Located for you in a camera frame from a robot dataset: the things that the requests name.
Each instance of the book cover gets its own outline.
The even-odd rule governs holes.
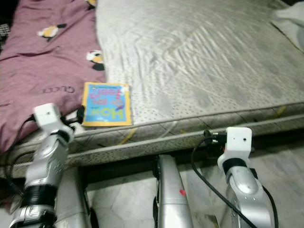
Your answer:
[[[132,124],[127,84],[86,82],[82,104],[85,106],[84,126]]]

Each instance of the purple blanket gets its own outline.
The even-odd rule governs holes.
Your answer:
[[[62,114],[81,105],[84,82],[105,82],[93,0],[20,0],[0,55],[0,149],[12,144],[33,107]],[[21,138],[37,129],[27,124]]]

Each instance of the penguin print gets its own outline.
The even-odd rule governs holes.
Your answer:
[[[104,70],[104,58],[101,50],[92,50],[87,53],[86,59],[94,63],[92,68],[94,70]]]
[[[96,7],[96,0],[85,0],[89,4],[88,10],[94,9]]]
[[[60,28],[62,29],[62,28],[65,28],[66,26],[67,26],[67,24],[50,26],[48,28],[45,28],[45,29],[39,31],[37,34],[38,34],[38,36],[47,38],[47,41],[49,42],[58,33]]]

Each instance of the gray mattress surface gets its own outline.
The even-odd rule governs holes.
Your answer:
[[[78,126],[68,164],[189,148],[204,129],[304,127],[304,55],[270,24],[284,7],[276,0],[100,0],[107,82],[132,87],[134,126]]]

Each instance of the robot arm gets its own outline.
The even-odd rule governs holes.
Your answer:
[[[224,153],[218,159],[218,167],[226,174],[227,197],[258,228],[273,228],[273,211],[268,196],[249,168],[252,132],[245,127],[229,127]],[[231,211],[223,227],[250,228]]]
[[[74,129],[67,125],[71,122],[61,117],[54,104],[35,107],[34,117],[48,137],[35,151],[27,170],[21,206],[16,210],[10,228],[53,227],[57,189],[68,156],[68,143],[74,138]]]

